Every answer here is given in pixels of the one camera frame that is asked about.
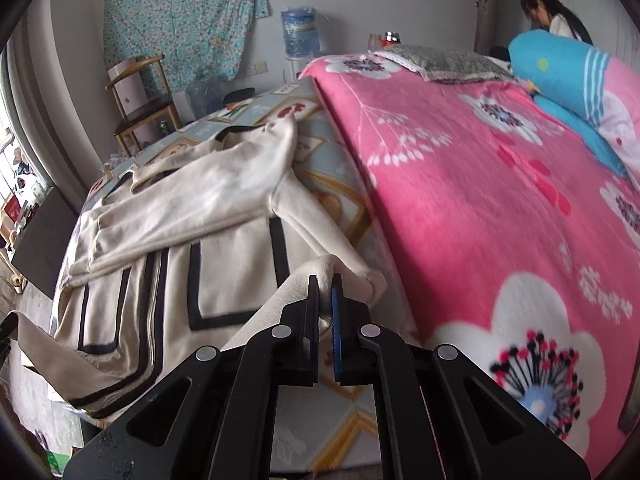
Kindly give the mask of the cream jacket black trim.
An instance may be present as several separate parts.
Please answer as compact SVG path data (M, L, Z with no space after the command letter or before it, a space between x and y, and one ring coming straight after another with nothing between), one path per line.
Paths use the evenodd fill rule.
M58 274L58 327L12 312L3 333L74 408L126 410L203 346L273 323L316 278L376 304L383 274L358 255L293 168L293 116L134 170L78 219Z

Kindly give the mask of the pink floral blanket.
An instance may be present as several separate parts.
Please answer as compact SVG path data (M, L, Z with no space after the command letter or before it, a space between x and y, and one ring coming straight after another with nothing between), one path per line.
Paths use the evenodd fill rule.
M600 474L639 347L639 196L516 84L374 55L312 78L370 188L427 347L453 344Z

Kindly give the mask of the dark grey cabinet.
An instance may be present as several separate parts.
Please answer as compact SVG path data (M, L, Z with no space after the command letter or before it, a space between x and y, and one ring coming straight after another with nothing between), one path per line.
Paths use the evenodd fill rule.
M49 299L54 297L58 272L78 214L57 188L17 235L12 264L30 284Z

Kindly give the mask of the black trash bin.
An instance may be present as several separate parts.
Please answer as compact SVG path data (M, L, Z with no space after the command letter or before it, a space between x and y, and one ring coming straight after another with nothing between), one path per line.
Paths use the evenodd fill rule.
M256 89L254 87L246 87L238 90L233 90L227 93L222 100L223 106L232 105L242 102L247 99L254 98Z

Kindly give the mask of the wooden chair black seat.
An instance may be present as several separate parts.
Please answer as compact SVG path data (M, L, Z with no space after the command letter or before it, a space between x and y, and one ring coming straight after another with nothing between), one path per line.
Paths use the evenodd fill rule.
M164 70L165 55L150 56L132 61L128 66L114 75L104 89L111 92L120 114L119 123L114 130L114 138L126 156L142 151L142 144L137 137L137 131L166 117L175 130L182 127L174 96L172 95L168 79ZM160 93L149 96L142 82L142 72L150 70L155 65L160 75Z

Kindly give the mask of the grey lace pillow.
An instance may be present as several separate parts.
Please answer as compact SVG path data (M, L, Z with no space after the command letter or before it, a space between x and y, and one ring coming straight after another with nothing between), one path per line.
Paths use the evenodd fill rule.
M512 74L487 56L458 49L392 44L375 55L396 63L427 82L472 84L483 81L514 81Z

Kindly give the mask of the white water dispenser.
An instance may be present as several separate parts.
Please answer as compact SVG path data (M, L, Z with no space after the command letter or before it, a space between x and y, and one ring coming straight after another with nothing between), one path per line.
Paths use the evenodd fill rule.
M283 82L292 84L296 81L300 74L303 73L306 66L312 61L312 58L286 58L285 68L283 70Z

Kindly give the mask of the blue water bottle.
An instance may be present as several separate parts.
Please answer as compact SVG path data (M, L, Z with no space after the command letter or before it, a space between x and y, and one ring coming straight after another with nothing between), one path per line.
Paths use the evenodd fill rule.
M320 52L317 13L311 6L281 12L285 55L291 60L314 58Z

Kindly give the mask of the grey curtain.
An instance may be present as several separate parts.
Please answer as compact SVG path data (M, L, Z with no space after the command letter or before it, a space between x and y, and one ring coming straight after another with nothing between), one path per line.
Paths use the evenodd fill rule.
M99 177L102 162L92 146L62 73L52 21L26 12L6 44L6 107L40 174L79 210Z

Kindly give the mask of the woman with dark hair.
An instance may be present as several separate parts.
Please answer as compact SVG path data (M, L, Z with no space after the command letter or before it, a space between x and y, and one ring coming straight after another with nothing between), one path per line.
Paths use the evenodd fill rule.
M550 34L593 44L578 16L560 0L521 0L524 14Z

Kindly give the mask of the teal floral wall cloth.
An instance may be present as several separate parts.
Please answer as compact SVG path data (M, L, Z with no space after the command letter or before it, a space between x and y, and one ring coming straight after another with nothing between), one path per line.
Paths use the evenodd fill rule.
M269 15L268 0L104 0L104 62L161 54L173 92L199 79L229 81L255 22Z

